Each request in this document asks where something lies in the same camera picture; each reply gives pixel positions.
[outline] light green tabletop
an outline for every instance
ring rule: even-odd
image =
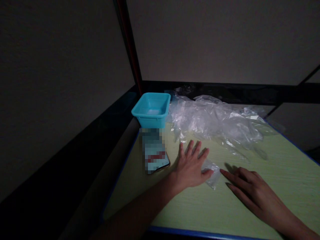
[[[171,166],[146,175],[141,146],[137,140],[104,211],[108,219],[121,207],[153,186],[174,168],[179,143],[174,143],[166,126],[166,147]],[[266,136],[260,147],[268,154],[265,161],[253,152],[245,163],[215,141],[202,141],[210,149],[208,159],[220,168],[242,166],[257,171],[287,207],[307,226],[320,233],[320,167],[283,136]],[[152,222],[152,226],[228,234],[262,239],[282,239],[279,233],[254,216],[226,186],[221,176],[216,190],[207,184],[188,188],[173,198]]]

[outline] wrist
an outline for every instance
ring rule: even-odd
[[[178,174],[176,171],[171,172],[168,176],[168,181],[170,188],[172,189],[172,192],[174,195],[179,194],[182,192],[186,187],[183,186],[182,182],[178,178]]]

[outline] forearm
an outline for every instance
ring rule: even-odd
[[[310,239],[310,240],[320,240],[320,237],[317,233],[308,228],[301,220],[296,218],[296,223],[293,226],[290,226],[287,231],[282,232],[287,238],[291,240],[301,240],[301,239]]]
[[[175,172],[138,196],[102,224],[91,239],[138,239],[168,202],[183,189]]]

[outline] small plastic bag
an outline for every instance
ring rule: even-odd
[[[204,173],[207,170],[214,171],[211,177],[206,181],[206,184],[208,184],[209,187],[215,190],[221,175],[220,168],[210,160],[206,159],[201,167],[201,172]]]

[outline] blue table edge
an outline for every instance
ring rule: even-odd
[[[297,149],[299,149],[303,154],[305,154],[308,158],[310,158],[312,161],[314,161],[318,166],[320,166],[320,164],[315,161],[313,158],[311,158],[310,156],[308,156],[304,151],[302,151],[297,145],[295,145],[293,142],[291,142],[286,136],[284,136],[281,132],[279,132],[278,130],[276,130],[280,135],[282,135],[285,139],[287,139],[291,144],[293,144]],[[103,214],[107,208],[107,205],[108,205],[108,202],[111,198],[111,195],[118,183],[118,180],[120,178],[120,175],[124,169],[124,166],[126,165],[127,163],[127,160],[130,156],[130,153],[132,151],[132,148],[134,146],[134,144],[136,143],[137,141],[137,138],[139,136],[139,133],[140,131],[138,131],[134,141],[133,141],[133,144],[130,148],[130,151],[121,167],[121,170],[117,176],[117,179],[108,195],[108,198],[107,198],[107,201],[103,207],[103,210],[102,210],[102,213],[100,214],[100,222],[103,223],[104,222],[104,218],[103,218]],[[221,239],[221,240],[263,240],[263,239],[260,239],[260,238],[251,238],[251,237],[241,237],[241,236],[235,236],[235,235],[227,235],[227,234],[219,234],[219,233],[209,233],[209,232],[200,232],[200,231],[193,231],[193,230],[184,230],[184,229],[177,229],[177,228],[167,228],[167,227],[156,227],[156,226],[150,226],[148,228],[148,231],[152,231],[152,232],[161,232],[161,233],[169,233],[169,234],[178,234],[178,235],[186,235],[186,236],[193,236],[193,237],[204,237],[204,238],[211,238],[211,239]]]

